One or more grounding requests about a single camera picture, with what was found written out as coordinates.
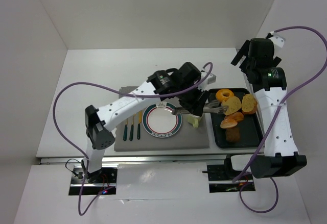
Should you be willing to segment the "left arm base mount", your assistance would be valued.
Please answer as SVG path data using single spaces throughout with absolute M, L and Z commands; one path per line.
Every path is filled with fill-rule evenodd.
M 82 187 L 84 171 L 81 162 L 77 159 L 68 159 L 65 168 L 72 174 L 68 194 L 78 196 Z M 116 182 L 118 168 L 116 165 L 104 166 L 100 172 L 86 179 L 82 189 L 82 195 L 116 195 Z

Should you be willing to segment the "metal serving tongs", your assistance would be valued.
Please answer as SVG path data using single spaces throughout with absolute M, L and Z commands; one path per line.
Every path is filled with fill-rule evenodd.
M 227 105 L 221 105 L 220 101 L 214 100 L 204 105 L 202 113 L 216 113 L 224 114 L 228 110 Z M 173 115 L 190 114 L 190 112 L 183 107 L 178 107 L 172 110 Z

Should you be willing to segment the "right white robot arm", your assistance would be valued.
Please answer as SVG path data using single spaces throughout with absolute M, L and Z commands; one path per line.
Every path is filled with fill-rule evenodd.
M 232 65 L 239 64 L 241 71 L 252 86 L 263 123 L 263 155 L 250 158 L 250 170 L 257 178 L 286 177 L 296 173 L 307 164 L 300 155 L 291 132 L 286 95 L 287 81 L 275 49 L 281 48 L 280 37 L 253 38 L 246 40 Z

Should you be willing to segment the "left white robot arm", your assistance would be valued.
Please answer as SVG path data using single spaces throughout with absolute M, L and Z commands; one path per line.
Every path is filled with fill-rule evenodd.
M 139 87 L 118 100 L 96 108 L 85 109 L 86 135 L 90 140 L 82 167 L 88 182 L 95 182 L 102 174 L 105 150 L 115 142 L 115 129 L 132 115 L 167 98 L 178 98 L 180 106 L 200 116 L 208 99 L 206 87 L 216 81 L 211 70 L 199 70 L 190 62 L 179 69 L 156 71 Z

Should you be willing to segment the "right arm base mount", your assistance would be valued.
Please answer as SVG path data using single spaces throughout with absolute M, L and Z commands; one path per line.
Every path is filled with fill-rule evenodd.
M 232 168 L 231 155 L 227 155 L 223 163 L 207 165 L 202 173 L 207 175 L 210 193 L 239 192 L 241 188 L 243 191 L 255 191 L 253 176 L 250 173 L 232 182 L 240 171 Z

